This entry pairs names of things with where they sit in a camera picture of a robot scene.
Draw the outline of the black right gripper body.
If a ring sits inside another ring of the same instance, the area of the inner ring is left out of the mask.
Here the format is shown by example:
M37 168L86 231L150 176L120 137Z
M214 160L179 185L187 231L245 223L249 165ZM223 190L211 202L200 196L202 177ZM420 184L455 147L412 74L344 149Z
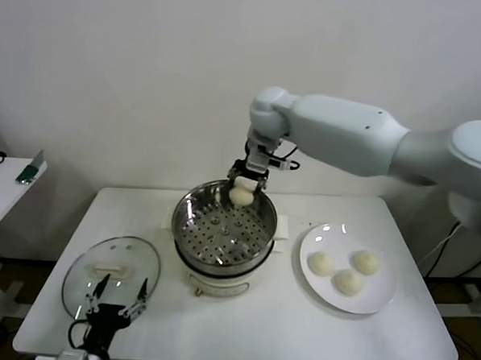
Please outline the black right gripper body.
M267 180L269 176L268 170L266 170L264 173L258 173L257 171L247 169L246 165L247 161L245 159L236 159L234 164L230 168L230 178L232 180L235 180L237 177L240 176L255 181Z

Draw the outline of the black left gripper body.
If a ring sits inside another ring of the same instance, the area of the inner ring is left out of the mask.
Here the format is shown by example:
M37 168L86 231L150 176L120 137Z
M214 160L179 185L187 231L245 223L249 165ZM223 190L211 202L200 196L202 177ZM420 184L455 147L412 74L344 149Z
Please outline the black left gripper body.
M86 320L90 329L81 348L89 353L107 352L115 334L131 325L131 319L122 313L125 306L117 304L99 304L97 311L87 312Z

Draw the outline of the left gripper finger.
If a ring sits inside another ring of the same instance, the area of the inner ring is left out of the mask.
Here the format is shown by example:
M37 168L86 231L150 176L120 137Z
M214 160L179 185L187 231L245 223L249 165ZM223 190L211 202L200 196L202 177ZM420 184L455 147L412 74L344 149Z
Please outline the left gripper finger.
M146 309L148 293L147 293L147 279L143 281L137 295L135 302L126 308L124 308L119 315L121 317L137 318L139 317L144 309Z
M94 287L91 293L86 295L85 307L86 312L93 313L99 310L98 300L101 298L103 292L105 291L106 285L110 281L110 273L107 273Z

